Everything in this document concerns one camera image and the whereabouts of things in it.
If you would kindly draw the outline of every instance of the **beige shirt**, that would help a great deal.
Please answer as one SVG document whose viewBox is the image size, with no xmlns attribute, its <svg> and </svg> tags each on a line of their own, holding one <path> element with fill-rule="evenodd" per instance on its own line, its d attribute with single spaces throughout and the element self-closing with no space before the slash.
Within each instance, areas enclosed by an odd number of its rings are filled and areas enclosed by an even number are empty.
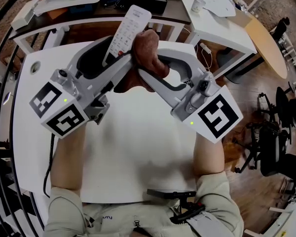
<svg viewBox="0 0 296 237">
<path fill-rule="evenodd" d="M 214 216 L 214 226 L 221 224 L 220 231 L 223 229 L 226 237 L 242 236 L 243 220 L 238 206 L 230 197 L 225 172 L 200 177 L 195 200 L 203 203 L 206 211 Z M 167 201 L 82 206 L 75 193 L 52 188 L 44 237 L 128 237 L 135 228 L 135 221 L 153 237 L 199 236 L 188 224 L 173 224 L 170 221 L 172 216 L 173 211 Z M 215 228 L 202 231 L 206 233 L 202 237 L 216 237 Z"/>
</svg>

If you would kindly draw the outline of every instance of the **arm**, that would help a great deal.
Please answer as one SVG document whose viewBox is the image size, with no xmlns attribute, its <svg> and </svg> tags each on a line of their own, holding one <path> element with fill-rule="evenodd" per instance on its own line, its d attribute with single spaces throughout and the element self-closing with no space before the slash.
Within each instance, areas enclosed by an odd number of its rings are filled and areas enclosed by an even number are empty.
<svg viewBox="0 0 296 237">
<path fill-rule="evenodd" d="M 51 187 L 63 188 L 80 195 L 84 137 L 85 125 L 82 125 L 58 141 L 50 170 Z"/>
<path fill-rule="evenodd" d="M 206 211 L 223 223 L 235 237 L 241 237 L 243 220 L 237 204 L 230 197 L 222 142 L 213 144 L 197 134 L 193 168 L 198 178 L 195 200 L 203 203 Z"/>
</svg>

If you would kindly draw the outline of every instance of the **white desk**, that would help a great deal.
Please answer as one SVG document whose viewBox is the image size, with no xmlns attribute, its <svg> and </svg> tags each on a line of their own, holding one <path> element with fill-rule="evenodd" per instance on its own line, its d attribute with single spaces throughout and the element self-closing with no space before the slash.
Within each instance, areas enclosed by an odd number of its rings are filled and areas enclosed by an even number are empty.
<svg viewBox="0 0 296 237">
<path fill-rule="evenodd" d="M 191 11 L 193 0 L 182 0 L 191 19 L 192 32 L 185 43 L 197 45 L 202 40 L 208 40 L 239 51 L 234 58 L 215 71 L 218 78 L 252 53 L 257 53 L 246 30 L 224 17 L 218 17 L 206 9 L 199 13 Z"/>
<path fill-rule="evenodd" d="M 20 187 L 42 195 L 48 166 L 50 132 L 39 124 L 29 101 L 56 68 L 65 68 L 89 42 L 59 46 L 27 56 L 16 92 L 13 146 Z M 195 55 L 192 45 L 160 41 L 159 47 Z M 30 74 L 39 60 L 41 68 Z M 168 82 L 179 82 L 172 71 Z M 156 93 L 135 87 L 123 94 L 107 94 L 111 107 L 99 126 L 87 125 L 83 202 L 142 201 L 147 188 L 195 190 L 191 173 L 195 132 L 174 119 Z"/>
</svg>

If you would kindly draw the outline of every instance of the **wooden floor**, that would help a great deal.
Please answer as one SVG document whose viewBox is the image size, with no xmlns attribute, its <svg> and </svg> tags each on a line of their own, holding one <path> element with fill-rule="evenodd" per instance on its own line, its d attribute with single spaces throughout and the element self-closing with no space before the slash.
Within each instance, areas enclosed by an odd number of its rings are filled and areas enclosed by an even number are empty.
<svg viewBox="0 0 296 237">
<path fill-rule="evenodd" d="M 91 41 L 107 35 L 114 35 L 118 25 L 118 22 L 76 25 L 66 35 L 64 43 Z M 161 40 L 165 40 L 168 31 L 169 28 L 163 28 L 160 35 Z M 184 42 L 187 36 L 188 32 L 184 30 L 180 34 L 178 42 Z M 212 50 L 213 64 L 211 72 L 213 72 L 218 68 L 216 52 L 224 49 L 224 46 L 207 41 L 204 41 L 204 43 Z M 207 61 L 210 62 L 210 56 L 205 52 L 204 55 Z M 198 58 L 205 66 L 206 63 L 201 55 L 201 50 L 198 51 Z M 268 211 L 270 206 L 283 208 L 286 205 L 286 202 L 281 200 L 279 194 L 285 177 L 282 175 L 263 177 L 259 170 L 250 170 L 248 168 L 242 174 L 234 173 L 235 166 L 241 167 L 243 165 L 248 152 L 233 144 L 231 139 L 236 137 L 239 141 L 248 140 L 250 133 L 245 129 L 243 130 L 243 127 L 251 121 L 263 119 L 261 115 L 254 113 L 258 108 L 267 109 L 264 99 L 258 101 L 258 95 L 264 92 L 270 101 L 275 104 L 276 88 L 280 86 L 286 89 L 288 88 L 288 80 L 296 80 L 294 68 L 291 68 L 288 74 L 287 79 L 281 79 L 265 63 L 262 63 L 245 74 L 241 84 L 231 83 L 224 77 L 217 80 L 220 86 L 227 85 L 244 116 L 243 120 L 223 140 L 225 170 L 230 181 L 231 196 L 240 208 L 245 222 L 245 229 L 256 233 L 265 232 L 278 217 L 278 213 Z M 293 145 L 290 146 L 288 152 L 296 153 L 296 129 L 293 130 Z"/>
</svg>

